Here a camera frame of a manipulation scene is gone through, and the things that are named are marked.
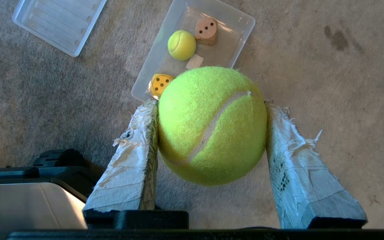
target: gray carpet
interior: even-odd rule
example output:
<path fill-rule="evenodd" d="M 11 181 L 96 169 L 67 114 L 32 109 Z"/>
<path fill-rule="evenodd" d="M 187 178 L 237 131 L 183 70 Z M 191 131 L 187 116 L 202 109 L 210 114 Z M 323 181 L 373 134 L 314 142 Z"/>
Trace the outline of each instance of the gray carpet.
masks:
<path fill-rule="evenodd" d="M 384 228 L 384 1 L 226 0 L 256 19 L 236 64 L 267 100 L 289 106 L 305 137 Z M 108 0 L 77 58 L 12 23 L 0 0 L 0 167 L 74 147 L 101 173 L 140 104 L 130 91 L 170 0 Z M 202 187 L 162 162 L 157 204 L 192 228 L 279 226 L 266 158 L 246 177 Z"/>

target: yellow die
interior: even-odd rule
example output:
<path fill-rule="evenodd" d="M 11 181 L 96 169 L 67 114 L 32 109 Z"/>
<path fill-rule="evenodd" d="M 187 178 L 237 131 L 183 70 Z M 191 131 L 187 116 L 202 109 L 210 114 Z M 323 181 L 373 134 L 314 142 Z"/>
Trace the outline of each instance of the yellow die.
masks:
<path fill-rule="evenodd" d="M 174 80 L 174 77 L 168 74 L 157 73 L 152 77 L 151 93 L 154 96 L 161 96 L 164 89 Z"/>

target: clear plastic container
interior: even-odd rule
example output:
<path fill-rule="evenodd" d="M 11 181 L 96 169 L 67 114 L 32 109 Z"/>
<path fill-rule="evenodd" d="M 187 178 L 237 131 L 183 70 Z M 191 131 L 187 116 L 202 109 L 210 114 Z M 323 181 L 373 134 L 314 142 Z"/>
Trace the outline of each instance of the clear plastic container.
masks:
<path fill-rule="evenodd" d="M 133 97 L 143 102 L 153 100 L 148 87 L 154 74 L 175 77 L 186 71 L 188 61 L 172 58 L 167 42 L 177 30 L 194 35 L 196 23 L 203 17 L 218 21 L 218 33 L 214 45 L 197 44 L 195 53 L 204 58 L 202 65 L 233 67 L 254 27 L 254 18 L 218 0 L 173 0 L 131 91 Z"/>
<path fill-rule="evenodd" d="M 13 22 L 76 57 L 106 0 L 20 0 Z"/>

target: tennis ball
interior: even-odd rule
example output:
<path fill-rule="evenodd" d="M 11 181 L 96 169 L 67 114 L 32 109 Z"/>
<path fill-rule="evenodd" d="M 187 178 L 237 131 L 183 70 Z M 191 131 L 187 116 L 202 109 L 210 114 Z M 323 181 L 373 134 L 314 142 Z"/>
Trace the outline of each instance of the tennis ball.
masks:
<path fill-rule="evenodd" d="M 188 181 L 241 178 L 265 150 L 267 114 L 259 89 L 223 67 L 180 74 L 159 101 L 158 145 L 166 164 Z"/>
<path fill-rule="evenodd" d="M 196 40 L 187 31 L 178 30 L 168 39 L 170 55 L 180 61 L 190 59 L 196 50 Z"/>

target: plastic tray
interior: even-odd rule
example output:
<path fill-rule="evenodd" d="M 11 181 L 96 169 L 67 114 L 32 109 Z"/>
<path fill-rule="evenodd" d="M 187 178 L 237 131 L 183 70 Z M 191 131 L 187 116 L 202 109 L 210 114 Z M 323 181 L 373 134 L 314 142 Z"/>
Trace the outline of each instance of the plastic tray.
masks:
<path fill-rule="evenodd" d="M 218 21 L 216 43 L 197 44 L 195 53 L 204 58 L 202 65 L 233 67 L 254 27 L 254 18 L 218 0 L 173 0 L 131 91 L 133 97 L 143 102 L 153 100 L 147 89 L 155 73 L 177 76 L 186 71 L 188 61 L 172 58 L 167 42 L 171 34 L 180 29 L 194 35 L 196 23 L 202 17 Z"/>
<path fill-rule="evenodd" d="M 20 0 L 13 22 L 76 57 L 105 3 L 106 0 Z"/>

